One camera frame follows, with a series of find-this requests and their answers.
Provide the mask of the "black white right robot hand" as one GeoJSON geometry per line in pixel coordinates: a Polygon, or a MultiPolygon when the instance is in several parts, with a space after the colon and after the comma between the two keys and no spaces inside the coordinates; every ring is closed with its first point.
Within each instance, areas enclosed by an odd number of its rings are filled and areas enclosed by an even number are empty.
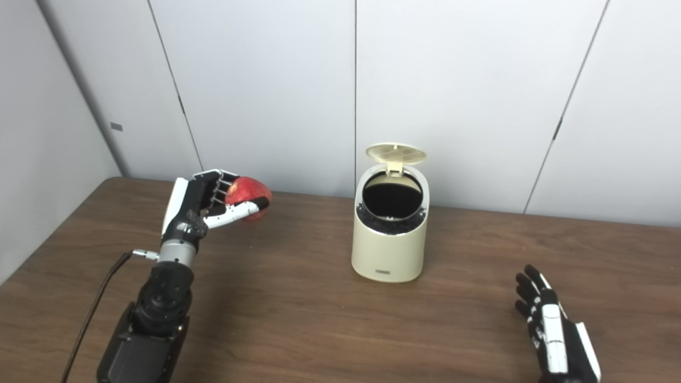
{"type": "Polygon", "coordinates": [[[516,274],[515,308],[526,321],[540,382],[601,382],[602,371],[583,322],[565,313],[557,292],[533,265],[516,274]]]}

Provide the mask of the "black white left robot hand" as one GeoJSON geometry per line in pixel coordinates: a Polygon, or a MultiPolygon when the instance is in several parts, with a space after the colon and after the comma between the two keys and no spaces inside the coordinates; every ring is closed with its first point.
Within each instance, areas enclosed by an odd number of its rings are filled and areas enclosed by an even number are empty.
{"type": "Polygon", "coordinates": [[[262,216],[272,202],[265,184],[226,170],[178,178],[164,215],[161,242],[179,240],[197,246],[207,231],[262,216]]]}

